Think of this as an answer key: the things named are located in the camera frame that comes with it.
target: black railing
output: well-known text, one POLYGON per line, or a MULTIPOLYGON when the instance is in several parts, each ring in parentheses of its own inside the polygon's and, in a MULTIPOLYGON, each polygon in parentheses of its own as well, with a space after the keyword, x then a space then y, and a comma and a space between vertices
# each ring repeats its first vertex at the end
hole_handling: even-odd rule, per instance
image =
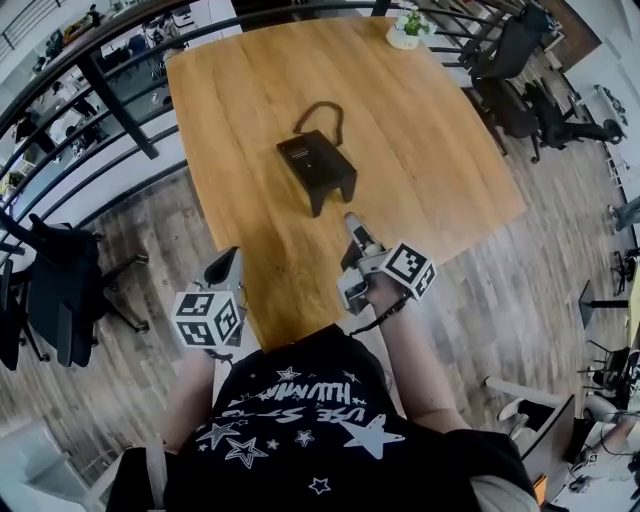
MULTIPOLYGON (((45 0, 35 0, 30 5, 34 5, 36 2, 44 2, 45 0)), ((105 148, 111 146, 114 142, 128 135, 135 142, 135 146, 127 151, 124 151, 116 158, 108 162, 107 164, 94 171, 91 175, 86 177, 83 181, 78 183, 70 191, 65 193, 60 199, 58 199, 53 205, 51 205, 41 217, 46 219, 55 213, 60 207, 62 207, 67 201, 69 201, 76 194, 85 189, 88 185, 93 183, 99 177, 105 175, 109 170, 116 167, 118 164, 126 161, 131 156, 144 152, 150 159, 155 158, 158 155, 158 151, 155 148, 155 144, 163 140, 164 138, 176 133, 178 126, 164 129, 155 136, 147 137, 143 131, 143 126, 149 123, 153 119, 171 111, 173 105, 171 101, 168 104, 163 104, 155 108, 152 112, 142 116, 140 119, 135 120, 130 112, 127 110, 127 106, 133 104, 136 100, 143 98, 145 95, 151 93, 154 90, 167 86, 168 80, 166 75, 157 76, 156 80, 151 84, 142 87, 140 90, 129 94, 125 98, 118 98, 116 92, 114 92, 113 81, 118 79, 124 72, 130 70, 133 66, 138 67, 153 62, 154 64, 161 64, 161 56, 165 51, 175 48, 177 45, 188 44, 196 38, 204 35, 208 35, 220 30, 228 29, 240 24, 248 23, 264 23, 270 19, 281 19, 283 15, 287 14, 312 14, 316 11, 338 10, 338 9, 359 9, 359 8, 371 8, 373 16, 384 16, 389 8, 398 8, 396 4, 390 2, 390 0, 377 0, 368 2, 331 2, 322 4, 305 4, 305 5, 292 5, 287 7, 280 7, 270 9, 267 11, 261 11, 257 13, 244 14, 228 20, 213 23, 211 25, 200 27, 191 32, 174 37, 170 40, 148 47, 143 51, 131 55, 124 62, 116 65, 112 69, 104 70, 100 68, 99 52, 100 49, 117 38, 119 35, 129 31, 130 29, 137 27, 143 23, 149 22, 159 15, 164 15, 173 9, 189 4, 189 0, 155 0, 141 3, 135 7, 130 8, 126 13, 114 18, 104 25, 93 30, 91 37, 86 38, 82 44, 73 45, 66 52, 63 52, 51 65, 46 67, 42 72, 37 75, 35 80, 32 80, 19 96, 9 105, 9 107, 0 115, 0 138, 18 121, 23 113, 28 109, 37 98, 44 94, 60 77, 66 73, 75 69, 75 66, 79 68, 82 75, 86 79, 87 84, 80 89, 73 97, 71 97, 66 103, 59 106, 52 114, 46 119, 40 120, 36 130, 31 133, 25 141, 17 148, 17 150, 11 155, 4 167, 0 170, 0 179, 10 171, 11 167, 25 153, 27 148, 32 144, 37 143, 39 137, 46 133, 46 130, 58 119, 61 118, 70 109, 77 106, 79 100, 84 100, 90 94, 96 94, 99 99, 104 103, 106 109, 96 113, 89 118, 84 125, 79 127, 72 133, 67 133, 66 138, 59 144, 50 150, 42 160, 35 165, 35 167, 27 174, 20 183, 15 187, 7 197, 4 198, 2 208, 7 210, 11 207, 12 203, 24 192, 25 188, 32 182, 32 180, 38 176, 41 171, 61 155, 65 149, 69 148, 75 141, 78 141, 80 137, 84 137, 92 130, 94 130, 101 123, 108 120, 115 120, 120 127, 120 130, 115 131, 105 140, 95 145, 92 149, 87 150, 76 161, 71 163, 60 172, 54 179, 52 179, 40 192, 38 192, 34 198, 20 211, 14 215, 17 221, 22 221, 25 217, 36 208, 40 202, 51 193, 60 183, 67 179, 72 173, 77 171, 87 161, 91 160, 95 155, 102 152, 105 148)), ((445 35, 454 39, 463 39, 465 41, 472 41, 479 43, 481 41, 492 41, 488 36, 490 29, 495 26, 495 20, 487 21, 481 18, 476 18, 468 14, 448 11, 446 9, 420 9, 427 16, 449 17, 451 19, 468 20, 478 23, 479 25, 486 27, 487 30, 481 35, 471 34, 461 23, 457 23, 462 29, 461 32, 437 30, 436 35, 445 35)), ((459 48, 449 47, 432 47, 432 51, 440 53, 469 53, 468 45, 465 49, 463 44, 458 44, 459 48)), ((445 66, 461 65, 459 63, 445 63, 445 66)), ((8 234, 0 237, 0 247, 6 247, 6 241, 9 238, 8 234)), ((11 247, 19 247, 19 243, 12 245, 11 247)), ((0 260, 0 264, 6 261, 8 255, 5 255, 4 259, 0 260)))

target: wall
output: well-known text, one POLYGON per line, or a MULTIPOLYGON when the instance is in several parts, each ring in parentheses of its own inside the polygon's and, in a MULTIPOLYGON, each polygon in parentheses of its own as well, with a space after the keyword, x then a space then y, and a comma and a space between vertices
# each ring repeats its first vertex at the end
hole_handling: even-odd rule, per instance
POLYGON ((632 199, 640 195, 640 9, 632 0, 569 0, 576 12, 592 23, 591 28, 603 44, 576 64, 567 73, 567 79, 585 99, 585 104, 599 123, 612 117, 611 111, 600 97, 594 95, 594 85, 611 90, 627 111, 629 126, 623 127, 627 138, 619 145, 608 145, 612 155, 619 155, 630 166, 621 181, 625 195, 632 199))

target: white star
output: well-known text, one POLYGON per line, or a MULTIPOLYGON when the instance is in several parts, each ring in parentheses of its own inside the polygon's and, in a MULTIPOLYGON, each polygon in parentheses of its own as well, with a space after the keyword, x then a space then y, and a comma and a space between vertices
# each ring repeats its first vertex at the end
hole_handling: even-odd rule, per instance
POLYGON ((309 489, 313 489, 318 495, 322 494, 323 492, 329 492, 331 490, 331 487, 329 487, 329 479, 323 478, 320 480, 318 478, 314 478, 313 483, 309 486, 309 489))
POLYGON ((311 437, 311 430, 298 430, 296 443, 300 443, 303 447, 306 448, 311 441, 314 441, 314 438, 311 437))
POLYGON ((302 375, 301 373, 294 372, 293 366, 289 366, 289 368, 287 368, 283 372, 278 370, 276 370, 276 372, 278 373, 278 375, 280 375, 280 380, 278 382, 282 382, 283 380, 293 380, 296 377, 302 375))
POLYGON ((353 373, 345 372, 344 370, 342 371, 342 373, 344 373, 345 377, 351 379, 351 382, 360 382, 353 373))
POLYGON ((353 436, 353 439, 347 442, 344 447, 362 446, 373 455, 374 458, 381 460, 385 444, 404 441, 404 437, 397 434, 389 434, 384 431, 382 427, 386 420, 387 417, 384 414, 378 414, 366 427, 341 421, 340 425, 347 429, 349 434, 353 436))
POLYGON ((266 453, 256 448, 256 438, 254 437, 246 443, 239 443, 235 439, 227 439, 232 450, 225 455, 224 460, 240 459, 247 468, 251 469, 253 459, 256 457, 268 457, 266 453))
POLYGON ((211 450, 213 451, 216 449, 216 446, 218 446, 218 443, 224 436, 240 435, 240 432, 236 432, 231 428, 232 426, 233 426, 233 423, 229 425, 224 425, 222 427, 214 423, 211 425, 211 430, 207 432, 205 435, 203 435, 202 437, 199 437, 198 439, 196 439, 196 442, 204 441, 206 439, 211 439, 211 450))

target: desk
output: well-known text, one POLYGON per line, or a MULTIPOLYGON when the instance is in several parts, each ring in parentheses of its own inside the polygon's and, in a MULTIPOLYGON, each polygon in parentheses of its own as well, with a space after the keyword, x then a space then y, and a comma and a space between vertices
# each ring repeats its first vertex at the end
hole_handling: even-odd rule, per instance
POLYGON ((567 476, 564 455, 569 450, 573 435, 575 395, 552 395, 495 377, 487 377, 485 385, 496 391, 554 408, 553 414, 536 432, 531 445, 522 452, 522 462, 531 482, 535 483, 542 475, 546 475, 548 480, 545 499, 553 501, 562 490, 567 476))
POLYGON ((627 326, 629 335, 629 346, 632 347, 636 339, 638 327, 640 327, 640 272, 636 270, 631 284, 631 293, 628 299, 622 300, 595 300, 591 281, 587 284, 580 295, 578 305, 582 325, 586 328, 596 309, 629 309, 629 325, 627 326))
MULTIPOLYGON (((384 244, 405 239, 444 263, 525 210, 481 119, 434 55, 391 48, 385 18, 289 23, 215 41, 167 63, 191 175, 219 249, 245 261, 263 348, 345 315, 336 280, 353 211, 384 244), (314 102, 345 111, 355 197, 308 196, 276 150, 314 102)), ((305 128, 335 133, 334 113, 305 128)))

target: black chair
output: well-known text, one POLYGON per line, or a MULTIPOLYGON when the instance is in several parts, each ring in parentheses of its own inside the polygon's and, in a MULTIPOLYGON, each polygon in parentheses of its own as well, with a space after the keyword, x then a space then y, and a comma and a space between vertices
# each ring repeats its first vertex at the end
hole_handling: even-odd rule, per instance
POLYGON ((594 372, 593 381, 598 386, 600 386, 584 386, 585 389, 605 389, 607 391, 616 391, 620 379, 623 378, 623 371, 625 366, 627 365, 627 360, 629 359, 629 352, 631 352, 631 349, 629 347, 625 347, 621 348, 620 350, 609 350, 608 348, 603 347, 593 340, 587 340, 587 343, 591 343, 592 345, 595 345, 596 347, 604 351, 606 357, 605 359, 594 359, 594 362, 602 364, 602 368, 600 369, 578 370, 577 373, 594 372))
POLYGON ((47 354, 40 353, 27 323, 24 306, 29 274, 28 270, 14 274, 13 261, 9 259, 4 264, 0 282, 0 361, 11 371, 17 368, 19 347, 26 345, 26 341, 21 337, 23 332, 38 360, 49 361, 47 354))
POLYGON ((625 291, 627 283, 633 282, 633 276, 636 273, 636 260, 632 256, 626 256, 623 260, 620 251, 614 252, 613 255, 618 258, 618 266, 611 267, 611 272, 614 276, 614 282, 616 274, 620 279, 618 281, 618 289, 613 294, 614 297, 617 297, 623 291, 625 291))
POLYGON ((552 30, 549 13, 535 5, 509 18, 498 42, 477 56, 469 70, 474 78, 515 78, 527 65, 545 33, 552 30))
POLYGON ((110 272, 98 265, 98 237, 89 231, 44 224, 30 215, 31 231, 0 209, 0 224, 7 232, 36 251, 31 265, 27 312, 31 326, 58 351, 64 366, 86 366, 97 343, 93 324, 107 312, 122 319, 132 330, 144 333, 147 322, 134 324, 104 296, 104 288, 134 263, 147 263, 137 254, 110 272))
MULTIPOLYGON (((500 126, 505 135, 514 139, 530 138, 534 151, 531 161, 533 163, 539 162, 538 119, 515 86, 507 80, 497 78, 482 80, 474 78, 472 83, 472 91, 476 91, 481 97, 481 101, 478 102, 482 110, 480 117, 502 149, 503 155, 506 155, 507 152, 493 125, 500 126)), ((472 91, 468 91, 467 97, 471 97, 472 91)))

